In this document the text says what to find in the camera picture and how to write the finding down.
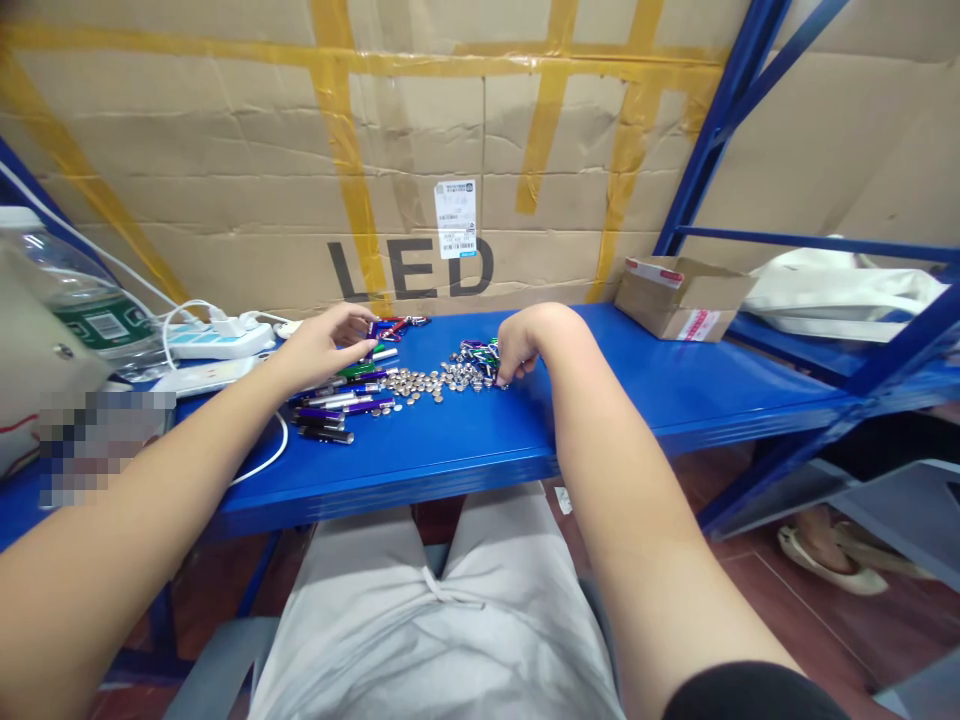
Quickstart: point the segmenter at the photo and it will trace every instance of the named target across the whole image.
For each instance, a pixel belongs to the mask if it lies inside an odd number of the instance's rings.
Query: cardboard box
[[[720,342],[757,279],[690,258],[627,258],[614,303],[661,340]]]
[[[12,3],[0,135],[178,299],[293,318],[609,301],[653,251],[748,6]],[[791,4],[778,47],[816,6]],[[696,224],[955,242],[958,54],[956,0],[849,3],[738,129]],[[441,254],[453,181],[476,183],[474,256]],[[684,254],[744,270],[783,250]]]

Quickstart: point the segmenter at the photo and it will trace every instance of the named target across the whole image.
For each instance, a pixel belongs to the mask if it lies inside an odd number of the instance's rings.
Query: small cardboard box
[[[690,258],[627,258],[614,303],[661,340],[719,342],[756,282]]]

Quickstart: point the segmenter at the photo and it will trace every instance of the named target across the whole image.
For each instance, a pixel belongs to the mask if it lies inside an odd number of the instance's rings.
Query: left arm
[[[82,716],[113,656],[216,510],[273,412],[363,357],[373,315],[339,305],[144,448],[95,504],[0,555],[0,716]],[[337,350],[335,341],[350,344]]]

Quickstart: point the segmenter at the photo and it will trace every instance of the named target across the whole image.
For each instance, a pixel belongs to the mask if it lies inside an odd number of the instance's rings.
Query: bottle cap
[[[12,230],[43,230],[43,223],[30,208],[0,207],[0,228]]]

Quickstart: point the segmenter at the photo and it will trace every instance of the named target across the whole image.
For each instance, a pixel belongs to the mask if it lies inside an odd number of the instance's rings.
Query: hand
[[[377,346],[376,340],[366,339],[368,324],[374,320],[376,316],[360,305],[336,305],[304,320],[266,365],[291,393],[316,385]]]
[[[563,327],[583,321],[566,305],[540,303],[511,315],[500,324],[497,340],[500,344],[500,371],[497,385],[506,385],[514,378],[522,378],[537,366],[537,357],[544,352],[544,344],[551,337],[559,337]]]

